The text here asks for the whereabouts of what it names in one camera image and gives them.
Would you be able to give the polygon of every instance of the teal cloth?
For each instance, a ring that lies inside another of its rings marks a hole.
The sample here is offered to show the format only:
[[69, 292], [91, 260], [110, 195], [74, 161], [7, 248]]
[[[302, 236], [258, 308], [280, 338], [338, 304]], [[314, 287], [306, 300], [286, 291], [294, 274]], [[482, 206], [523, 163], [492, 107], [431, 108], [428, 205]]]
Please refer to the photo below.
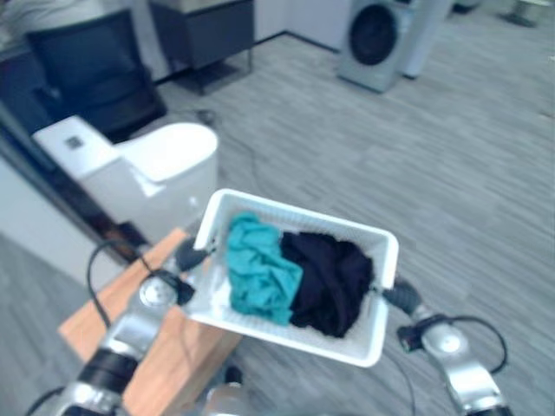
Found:
[[287, 325], [303, 270], [281, 257], [280, 238], [280, 230], [261, 223], [255, 214], [238, 214], [230, 225], [226, 261], [232, 307]]

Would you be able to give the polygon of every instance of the washing machine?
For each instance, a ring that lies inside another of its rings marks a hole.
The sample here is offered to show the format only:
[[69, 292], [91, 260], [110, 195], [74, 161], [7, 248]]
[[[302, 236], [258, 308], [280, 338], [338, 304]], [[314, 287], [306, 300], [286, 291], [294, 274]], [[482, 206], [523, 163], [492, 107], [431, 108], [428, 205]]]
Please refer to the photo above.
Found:
[[383, 93], [402, 74], [416, 78], [452, 0], [355, 0], [338, 75]]

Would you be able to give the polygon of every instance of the washing machine door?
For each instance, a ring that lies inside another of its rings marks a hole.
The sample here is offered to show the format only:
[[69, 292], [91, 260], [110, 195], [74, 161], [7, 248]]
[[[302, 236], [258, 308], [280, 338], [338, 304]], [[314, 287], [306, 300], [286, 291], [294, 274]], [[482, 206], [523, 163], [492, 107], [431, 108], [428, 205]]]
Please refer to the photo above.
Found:
[[379, 65], [393, 53], [397, 42], [397, 20], [385, 4], [361, 9], [350, 26], [350, 52], [362, 65]]

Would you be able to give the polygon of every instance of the toilet lid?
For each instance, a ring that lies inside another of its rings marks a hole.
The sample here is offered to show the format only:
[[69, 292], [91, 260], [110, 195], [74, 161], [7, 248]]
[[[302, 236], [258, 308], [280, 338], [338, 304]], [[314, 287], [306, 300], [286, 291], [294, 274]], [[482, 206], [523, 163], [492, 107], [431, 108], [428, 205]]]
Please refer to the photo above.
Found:
[[212, 156], [218, 138], [200, 124], [175, 123], [115, 146], [147, 178], [162, 182]]

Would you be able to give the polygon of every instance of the black cloth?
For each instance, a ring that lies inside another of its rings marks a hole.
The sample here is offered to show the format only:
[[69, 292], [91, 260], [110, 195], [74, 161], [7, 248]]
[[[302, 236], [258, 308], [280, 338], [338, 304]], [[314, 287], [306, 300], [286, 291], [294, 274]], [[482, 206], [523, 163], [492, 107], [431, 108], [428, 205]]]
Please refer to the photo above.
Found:
[[353, 243], [324, 234], [285, 232], [282, 256], [303, 268], [291, 323], [343, 338], [360, 314], [373, 279], [372, 260]]

